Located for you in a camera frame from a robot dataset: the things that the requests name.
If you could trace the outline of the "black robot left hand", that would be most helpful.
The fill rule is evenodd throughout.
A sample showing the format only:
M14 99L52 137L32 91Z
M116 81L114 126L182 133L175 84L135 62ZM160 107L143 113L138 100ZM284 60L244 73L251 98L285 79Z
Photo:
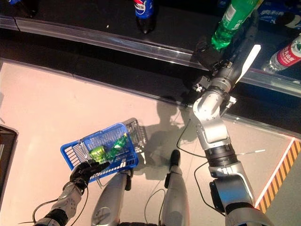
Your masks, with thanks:
M70 175L70 182L73 182L80 190L85 190L88 186L90 178L94 174L103 171L109 165L109 162L100 164L95 160L85 161L73 169Z

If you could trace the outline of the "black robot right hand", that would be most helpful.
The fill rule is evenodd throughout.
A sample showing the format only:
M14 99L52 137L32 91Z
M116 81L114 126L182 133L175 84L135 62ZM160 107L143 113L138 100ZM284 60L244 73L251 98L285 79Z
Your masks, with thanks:
M258 23L258 11L254 10L237 30L217 28L221 34L214 34L211 38L202 36L193 56L212 72L216 72L228 62L245 62L255 45Z

